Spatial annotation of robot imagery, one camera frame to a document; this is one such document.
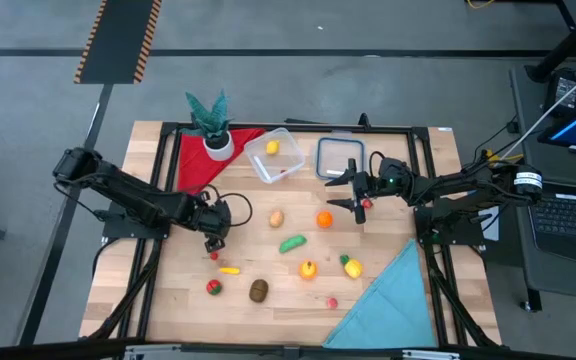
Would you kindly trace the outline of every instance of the wooden tabletop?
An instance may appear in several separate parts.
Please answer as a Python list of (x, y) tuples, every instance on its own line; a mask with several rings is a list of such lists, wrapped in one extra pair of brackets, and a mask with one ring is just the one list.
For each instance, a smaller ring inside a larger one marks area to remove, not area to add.
[[(150, 174), (157, 150), (162, 122), (135, 122), (123, 170), (144, 181)], [(431, 147), (438, 175), (460, 169), (453, 133), (448, 128), (429, 128)], [(201, 233), (173, 226), (164, 242), (155, 284), (147, 337), (153, 341), (205, 342), (234, 344), (321, 345), (343, 319), (363, 291), (399, 254), (408, 239), (415, 237), (412, 209), (397, 197), (380, 198), (366, 212), (363, 225), (354, 223), (350, 212), (326, 204), (326, 200), (350, 197), (349, 186), (325, 188), (315, 177), (312, 165), (317, 140), (324, 133), (292, 133), (306, 154), (306, 165), (295, 174), (274, 184), (259, 180), (248, 158), (242, 154), (212, 182), (222, 194), (240, 192), (254, 207), (249, 224), (232, 228), (219, 260), (210, 260)], [(393, 134), (353, 134), (361, 139), (366, 152), (379, 150), (386, 156), (409, 163), (406, 138)], [(166, 146), (164, 167), (170, 160), (171, 142)], [(423, 150), (417, 144), (422, 175)], [(374, 160), (375, 168), (379, 159)], [(160, 187), (166, 171), (162, 171)], [(243, 200), (229, 198), (233, 222), (245, 219), (248, 208)], [(281, 209), (285, 221), (281, 228), (268, 225), (268, 217)], [(334, 216), (331, 228), (322, 230), (315, 223), (320, 210)], [(308, 239), (304, 246), (279, 254), (279, 244), (294, 235)], [(117, 305), (126, 290), (135, 250), (135, 240), (120, 240), (100, 256), (80, 333), (96, 330)], [(497, 321), (481, 259), (468, 247), (452, 246), (453, 266), (459, 295), (465, 307), (486, 334), (500, 342)], [(340, 254), (349, 254), (364, 266), (359, 279), (345, 275)], [(433, 317), (423, 251), (419, 262), (426, 288), (426, 300)], [(442, 264), (440, 255), (437, 261)], [(298, 265), (309, 259), (316, 262), (318, 276), (305, 281)], [(225, 275), (220, 266), (241, 269), (240, 275)], [(223, 291), (218, 296), (206, 292), (206, 284), (218, 279)], [(269, 284), (266, 300), (254, 303), (248, 291), (255, 279)], [(336, 310), (326, 308), (326, 299), (339, 301)], [(452, 313), (443, 299), (449, 340), (455, 342)], [(130, 335), (136, 333), (141, 308), (138, 298), (131, 317)]]

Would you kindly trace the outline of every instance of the teal towel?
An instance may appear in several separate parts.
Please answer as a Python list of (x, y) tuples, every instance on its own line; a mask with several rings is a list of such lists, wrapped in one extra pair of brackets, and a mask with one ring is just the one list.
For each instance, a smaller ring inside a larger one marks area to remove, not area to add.
[(323, 347), (436, 347), (414, 240), (384, 269), (337, 325)]

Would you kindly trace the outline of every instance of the green plant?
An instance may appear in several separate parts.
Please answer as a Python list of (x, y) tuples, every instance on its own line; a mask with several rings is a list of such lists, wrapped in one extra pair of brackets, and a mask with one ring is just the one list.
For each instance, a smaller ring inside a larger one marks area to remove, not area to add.
[(196, 129), (184, 129), (183, 133), (187, 135), (203, 136), (206, 140), (215, 140), (221, 138), (228, 131), (230, 120), (226, 118), (228, 112), (228, 100), (224, 91), (221, 90), (212, 111), (206, 108), (197, 100), (197, 98), (186, 93), (186, 99), (190, 109), (195, 115)]

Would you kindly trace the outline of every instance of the concrete floor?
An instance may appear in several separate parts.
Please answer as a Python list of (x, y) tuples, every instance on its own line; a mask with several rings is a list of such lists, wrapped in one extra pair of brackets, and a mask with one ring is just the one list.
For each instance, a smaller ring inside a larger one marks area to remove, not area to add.
[[(0, 0), (0, 47), (81, 47), (98, 3)], [(576, 3), (569, 6), (576, 16)], [(567, 32), (552, 5), (500, 3), (473, 11), (461, 0), (166, 0), (154, 47), (550, 49)], [(0, 58), (0, 228), (7, 230), (0, 242), (0, 346), (16, 341), (61, 205), (50, 171), (64, 148), (83, 141), (101, 90), (72, 83), (77, 63)], [(187, 120), (185, 91), (211, 98), (224, 88), (235, 121), (350, 124), (366, 112), (375, 124), (450, 126), (468, 162), (474, 147), (514, 115), (508, 69), (520, 63), (151, 58), (142, 84), (114, 87), (96, 149), (121, 163), (133, 121)], [(503, 133), (491, 145), (509, 140)], [(108, 204), (90, 192), (82, 201)], [(101, 228), (77, 211), (38, 342), (76, 339)], [(490, 264), (488, 274), (506, 345), (576, 356), (576, 298), (544, 294), (545, 311), (527, 314), (516, 306), (524, 297), (521, 270)]]

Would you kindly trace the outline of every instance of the white cable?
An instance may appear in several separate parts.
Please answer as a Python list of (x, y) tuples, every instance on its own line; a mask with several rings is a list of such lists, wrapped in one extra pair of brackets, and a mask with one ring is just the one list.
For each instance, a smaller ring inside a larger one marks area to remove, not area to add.
[(573, 92), (575, 92), (576, 90), (576, 85), (575, 87), (573, 87), (572, 89), (570, 89), (570, 91), (568, 91), (566, 93), (566, 95), (564, 95), (561, 99), (559, 99), (559, 101), (557, 101), (555, 103), (555, 105), (551, 106), (550, 109), (548, 109), (540, 118), (539, 120), (537, 120), (537, 122), (530, 127), (530, 129), (528, 131), (526, 131), (526, 133), (524, 133), (524, 135), (522, 137), (519, 138), (519, 140), (517, 140), (517, 142), (510, 147), (510, 149), (508, 149), (508, 151), (506, 151), (506, 153), (501, 157), (500, 160), (505, 159), (508, 154), (510, 154), (516, 147), (517, 145), (521, 144), (522, 141), (524, 141), (531, 133), (532, 131), (537, 127), (537, 125), (539, 125), (539, 123), (541, 123), (556, 107), (557, 105), (561, 104), (562, 101), (564, 101), (565, 98), (568, 97), (568, 95), (572, 94)]

